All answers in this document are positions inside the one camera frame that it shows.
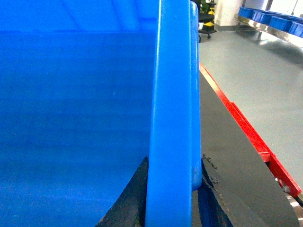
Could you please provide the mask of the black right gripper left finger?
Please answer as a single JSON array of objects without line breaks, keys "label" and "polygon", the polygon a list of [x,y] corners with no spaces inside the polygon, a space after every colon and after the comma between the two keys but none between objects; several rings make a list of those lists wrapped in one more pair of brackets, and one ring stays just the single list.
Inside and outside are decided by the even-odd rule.
[{"label": "black right gripper left finger", "polygon": [[97,227],[145,226],[149,159],[144,157],[130,181]]}]

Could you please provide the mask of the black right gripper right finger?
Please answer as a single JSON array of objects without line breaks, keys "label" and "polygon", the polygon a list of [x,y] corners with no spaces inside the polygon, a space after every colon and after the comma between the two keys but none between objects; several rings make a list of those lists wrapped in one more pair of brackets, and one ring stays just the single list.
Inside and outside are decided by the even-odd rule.
[{"label": "black right gripper right finger", "polygon": [[193,192],[194,227],[298,227],[287,195],[269,173],[242,173],[202,156],[202,184]]}]

